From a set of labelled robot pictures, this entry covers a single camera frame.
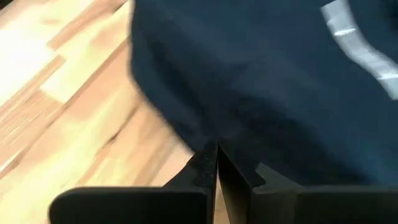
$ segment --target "navy blue fabric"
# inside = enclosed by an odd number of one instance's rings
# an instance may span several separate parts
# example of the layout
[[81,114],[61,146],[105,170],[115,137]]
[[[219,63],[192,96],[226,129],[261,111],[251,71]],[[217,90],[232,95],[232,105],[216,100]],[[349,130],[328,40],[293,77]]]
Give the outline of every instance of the navy blue fabric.
[[[332,38],[330,1],[136,0],[132,71],[182,139],[225,138],[304,185],[398,184],[398,102]],[[350,1],[398,60],[378,1]]]

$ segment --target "dark cloth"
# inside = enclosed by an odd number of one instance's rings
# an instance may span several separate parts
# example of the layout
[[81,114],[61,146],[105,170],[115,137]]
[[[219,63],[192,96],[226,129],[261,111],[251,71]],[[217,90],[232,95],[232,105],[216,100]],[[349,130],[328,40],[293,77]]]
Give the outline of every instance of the dark cloth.
[[[350,60],[330,1],[136,0],[132,74],[193,149],[224,138],[303,185],[398,184],[398,101]],[[349,1],[398,62],[380,1]]]

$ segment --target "black plastic object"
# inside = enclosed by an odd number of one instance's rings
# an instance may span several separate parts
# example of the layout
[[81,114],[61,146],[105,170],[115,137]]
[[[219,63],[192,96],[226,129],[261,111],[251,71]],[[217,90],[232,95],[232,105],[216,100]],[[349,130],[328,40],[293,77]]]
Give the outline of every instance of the black plastic object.
[[12,2],[12,0],[0,0],[0,9],[3,9],[4,7],[6,7],[11,2]]
[[396,223],[397,189],[303,187],[270,167],[211,142],[161,188],[80,188],[58,196],[52,224],[213,223],[216,168],[231,224]]
[[51,224],[213,223],[217,152],[209,143],[164,187],[69,190],[51,204]]

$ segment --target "wooden floor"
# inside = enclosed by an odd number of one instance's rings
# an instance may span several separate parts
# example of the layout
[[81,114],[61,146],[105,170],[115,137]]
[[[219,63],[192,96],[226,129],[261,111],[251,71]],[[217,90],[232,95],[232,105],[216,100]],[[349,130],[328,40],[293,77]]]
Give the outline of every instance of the wooden floor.
[[[192,153],[129,75],[133,2],[15,0],[0,11],[0,223],[48,223],[78,186],[161,186]],[[215,223],[228,223],[218,190]]]

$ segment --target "reflective stripe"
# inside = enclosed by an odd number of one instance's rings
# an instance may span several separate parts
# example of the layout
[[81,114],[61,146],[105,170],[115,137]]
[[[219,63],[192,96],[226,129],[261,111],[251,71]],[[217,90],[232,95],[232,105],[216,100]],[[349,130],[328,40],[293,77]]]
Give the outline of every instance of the reflective stripe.
[[398,99],[398,65],[365,40],[347,0],[333,1],[321,11],[333,38],[347,57],[370,72],[393,100]]

